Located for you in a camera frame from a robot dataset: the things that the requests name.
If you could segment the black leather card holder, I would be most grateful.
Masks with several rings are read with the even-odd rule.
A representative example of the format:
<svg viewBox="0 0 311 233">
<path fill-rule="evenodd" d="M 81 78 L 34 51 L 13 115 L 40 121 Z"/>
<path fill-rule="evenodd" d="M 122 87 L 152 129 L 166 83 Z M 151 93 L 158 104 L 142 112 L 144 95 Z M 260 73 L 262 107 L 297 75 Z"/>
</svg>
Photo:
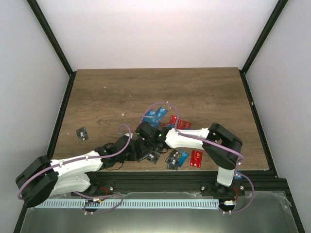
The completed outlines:
<svg viewBox="0 0 311 233">
<path fill-rule="evenodd" d="M 151 148 L 147 142 L 138 139 L 135 141 L 135 156 L 137 162 L 146 159 L 149 156 L 150 151 Z"/>
</svg>

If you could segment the blue card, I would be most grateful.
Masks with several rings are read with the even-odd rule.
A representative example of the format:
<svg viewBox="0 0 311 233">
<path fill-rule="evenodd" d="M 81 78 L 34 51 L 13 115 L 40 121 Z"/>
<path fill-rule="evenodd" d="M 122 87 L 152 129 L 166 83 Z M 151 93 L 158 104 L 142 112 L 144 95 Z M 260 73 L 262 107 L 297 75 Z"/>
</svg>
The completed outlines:
<svg viewBox="0 0 311 233">
<path fill-rule="evenodd" d="M 181 167 L 184 164 L 184 162 L 186 161 L 189 154 L 182 149 L 180 149 L 178 152 L 179 152 L 178 165 L 179 165 L 179 167 Z"/>
<path fill-rule="evenodd" d="M 147 122 L 154 128 L 158 128 L 167 112 L 168 110 L 163 107 L 159 107 L 156 111 L 151 109 L 143 116 L 142 121 Z"/>
</svg>

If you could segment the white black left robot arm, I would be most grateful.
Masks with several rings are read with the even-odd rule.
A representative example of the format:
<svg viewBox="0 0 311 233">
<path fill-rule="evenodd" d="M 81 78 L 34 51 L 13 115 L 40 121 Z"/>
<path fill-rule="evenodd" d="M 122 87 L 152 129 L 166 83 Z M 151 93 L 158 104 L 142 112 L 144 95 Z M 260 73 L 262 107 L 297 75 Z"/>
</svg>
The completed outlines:
<svg viewBox="0 0 311 233">
<path fill-rule="evenodd" d="M 36 158 L 17 178 L 18 199 L 26 207 L 35 207 L 46 199 L 69 192 L 85 192 L 94 196 L 99 183 L 88 176 L 89 172 L 111 168 L 116 163 L 134 160 L 135 147 L 132 133 L 126 133 L 115 143 L 68 159 Z"/>
</svg>

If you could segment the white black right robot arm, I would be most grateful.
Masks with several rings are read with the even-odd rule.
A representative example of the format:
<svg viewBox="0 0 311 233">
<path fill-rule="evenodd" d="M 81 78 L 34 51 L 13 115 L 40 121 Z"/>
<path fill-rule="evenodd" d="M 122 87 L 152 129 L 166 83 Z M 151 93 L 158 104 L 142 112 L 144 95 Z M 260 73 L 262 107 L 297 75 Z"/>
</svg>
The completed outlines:
<svg viewBox="0 0 311 233">
<path fill-rule="evenodd" d="M 141 122 L 136 133 L 153 149 L 190 148 L 204 150 L 218 166 L 216 191 L 223 196 L 233 190 L 236 166 L 243 160 L 243 142 L 220 124 L 199 130 L 178 130 L 164 127 L 161 130 L 147 122 Z"/>
</svg>

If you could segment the black VIP card beside holder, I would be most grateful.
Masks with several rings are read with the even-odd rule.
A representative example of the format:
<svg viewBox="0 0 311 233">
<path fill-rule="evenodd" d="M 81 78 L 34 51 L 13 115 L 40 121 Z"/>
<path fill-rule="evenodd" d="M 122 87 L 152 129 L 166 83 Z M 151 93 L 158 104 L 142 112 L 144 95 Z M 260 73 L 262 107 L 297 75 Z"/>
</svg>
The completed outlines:
<svg viewBox="0 0 311 233">
<path fill-rule="evenodd" d="M 147 156 L 147 160 L 153 164 L 156 164 L 159 158 L 160 158 L 160 153 L 156 151 L 150 152 L 149 155 Z"/>
</svg>

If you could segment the red VIP card front right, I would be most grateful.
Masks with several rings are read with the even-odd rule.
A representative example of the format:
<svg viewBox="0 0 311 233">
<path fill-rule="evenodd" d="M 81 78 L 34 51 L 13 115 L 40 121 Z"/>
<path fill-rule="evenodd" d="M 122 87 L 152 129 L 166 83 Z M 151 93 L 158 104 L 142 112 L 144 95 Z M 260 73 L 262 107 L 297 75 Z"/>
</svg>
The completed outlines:
<svg viewBox="0 0 311 233">
<path fill-rule="evenodd" d="M 192 150 L 190 157 L 190 166 L 192 167 L 201 167 L 203 152 L 199 150 Z"/>
</svg>

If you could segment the lone black VIP card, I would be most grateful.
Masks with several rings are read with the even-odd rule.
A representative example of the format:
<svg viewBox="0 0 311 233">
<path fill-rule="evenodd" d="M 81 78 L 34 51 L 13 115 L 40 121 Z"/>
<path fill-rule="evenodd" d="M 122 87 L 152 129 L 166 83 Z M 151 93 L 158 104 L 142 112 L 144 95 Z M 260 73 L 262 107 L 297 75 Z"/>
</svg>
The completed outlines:
<svg viewBox="0 0 311 233">
<path fill-rule="evenodd" d="M 89 136 L 88 136 L 88 133 L 85 127 L 81 127 L 77 129 L 76 134 L 77 134 L 79 142 L 83 142 L 89 139 Z"/>
</svg>

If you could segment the black front frame rail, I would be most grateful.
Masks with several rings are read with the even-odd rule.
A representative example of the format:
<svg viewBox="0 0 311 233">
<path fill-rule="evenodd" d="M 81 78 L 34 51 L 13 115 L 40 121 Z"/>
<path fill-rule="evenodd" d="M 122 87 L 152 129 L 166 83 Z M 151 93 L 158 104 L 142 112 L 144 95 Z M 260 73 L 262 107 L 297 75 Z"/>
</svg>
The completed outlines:
<svg viewBox="0 0 311 233">
<path fill-rule="evenodd" d="M 256 191 L 286 191 L 285 178 L 277 177 L 272 171 L 243 170 Z M 84 194 L 98 196 L 100 188 L 114 192 L 201 192 L 205 184 L 214 185 L 216 171 L 100 171 L 89 172 L 90 187 Z"/>
</svg>

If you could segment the black left frame post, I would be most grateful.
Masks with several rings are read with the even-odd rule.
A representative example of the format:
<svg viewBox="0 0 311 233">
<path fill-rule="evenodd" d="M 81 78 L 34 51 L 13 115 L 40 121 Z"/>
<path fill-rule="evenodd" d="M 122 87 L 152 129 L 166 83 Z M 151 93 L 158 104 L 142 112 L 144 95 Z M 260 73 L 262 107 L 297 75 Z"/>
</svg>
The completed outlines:
<svg viewBox="0 0 311 233">
<path fill-rule="evenodd" d="M 51 46 L 53 47 L 56 55 L 58 56 L 59 61 L 63 65 L 66 73 L 69 76 L 74 74 L 73 69 L 71 68 L 61 46 L 59 45 L 57 38 L 55 37 L 46 17 L 44 16 L 38 2 L 36 0 L 26 0 L 28 5 L 30 6 L 34 16 L 36 17 L 38 23 L 40 24 L 42 30 L 44 31 L 46 37 L 48 38 Z"/>
</svg>

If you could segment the black aluminium frame post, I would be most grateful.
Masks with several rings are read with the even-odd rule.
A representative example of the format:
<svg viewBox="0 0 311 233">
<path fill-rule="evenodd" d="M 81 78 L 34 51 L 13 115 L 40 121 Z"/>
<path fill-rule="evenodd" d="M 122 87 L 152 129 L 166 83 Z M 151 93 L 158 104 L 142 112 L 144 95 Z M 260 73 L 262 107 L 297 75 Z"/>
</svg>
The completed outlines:
<svg viewBox="0 0 311 233">
<path fill-rule="evenodd" d="M 277 22 L 279 16 L 281 15 L 283 9 L 285 8 L 288 0 L 278 0 L 273 11 L 271 12 L 267 22 L 265 23 L 256 43 L 254 44 L 248 58 L 246 59 L 241 72 L 246 74 L 250 69 L 252 63 L 254 62 L 256 56 L 258 55 L 260 49 L 262 48 L 265 40 L 273 29 L 275 23 Z"/>
</svg>

